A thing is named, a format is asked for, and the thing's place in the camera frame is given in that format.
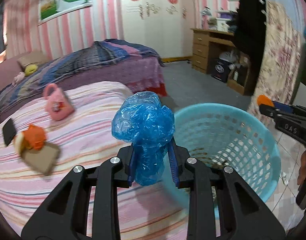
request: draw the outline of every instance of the pink purse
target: pink purse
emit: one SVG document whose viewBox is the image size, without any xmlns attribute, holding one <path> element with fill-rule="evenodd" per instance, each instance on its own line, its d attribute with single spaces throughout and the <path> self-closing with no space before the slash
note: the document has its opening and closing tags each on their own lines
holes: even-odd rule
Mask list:
<svg viewBox="0 0 306 240">
<path fill-rule="evenodd" d="M 51 95 L 49 95 L 50 88 L 53 88 Z M 69 98 L 56 84 L 48 84 L 44 89 L 43 96 L 47 100 L 45 110 L 55 121 L 62 120 L 75 111 Z"/>
</svg>

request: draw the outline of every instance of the black phone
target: black phone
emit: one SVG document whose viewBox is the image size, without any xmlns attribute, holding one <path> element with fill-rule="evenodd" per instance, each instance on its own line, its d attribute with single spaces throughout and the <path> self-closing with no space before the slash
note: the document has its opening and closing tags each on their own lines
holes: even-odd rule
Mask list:
<svg viewBox="0 0 306 240">
<path fill-rule="evenodd" d="M 14 126 L 12 118 L 10 118 L 2 128 L 4 143 L 9 146 L 12 142 L 14 136 L 16 135 L 16 128 Z"/>
</svg>

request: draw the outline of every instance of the white cabinet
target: white cabinet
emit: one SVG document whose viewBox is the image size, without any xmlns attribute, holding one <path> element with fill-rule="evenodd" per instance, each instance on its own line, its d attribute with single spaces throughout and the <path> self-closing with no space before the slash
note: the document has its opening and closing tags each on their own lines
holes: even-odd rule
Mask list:
<svg viewBox="0 0 306 240">
<path fill-rule="evenodd" d="M 193 0 L 121 0 L 125 40 L 155 49 L 162 58 L 192 55 Z"/>
</svg>

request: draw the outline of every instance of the bag on desk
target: bag on desk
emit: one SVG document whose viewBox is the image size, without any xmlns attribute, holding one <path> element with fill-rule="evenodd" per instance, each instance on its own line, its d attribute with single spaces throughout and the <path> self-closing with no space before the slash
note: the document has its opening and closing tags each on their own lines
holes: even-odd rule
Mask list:
<svg viewBox="0 0 306 240">
<path fill-rule="evenodd" d="M 226 83 L 230 73 L 229 65 L 231 63 L 220 58 L 214 59 L 211 76 Z"/>
</svg>

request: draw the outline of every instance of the black jacket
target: black jacket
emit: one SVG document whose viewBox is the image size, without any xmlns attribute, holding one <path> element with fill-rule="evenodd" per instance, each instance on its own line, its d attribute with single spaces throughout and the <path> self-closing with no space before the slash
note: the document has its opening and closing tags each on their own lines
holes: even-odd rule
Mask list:
<svg viewBox="0 0 306 240">
<path fill-rule="evenodd" d="M 262 64 L 266 35 L 266 1 L 240 0 L 237 30 L 233 43 L 250 56 L 252 71 L 259 72 Z"/>
</svg>

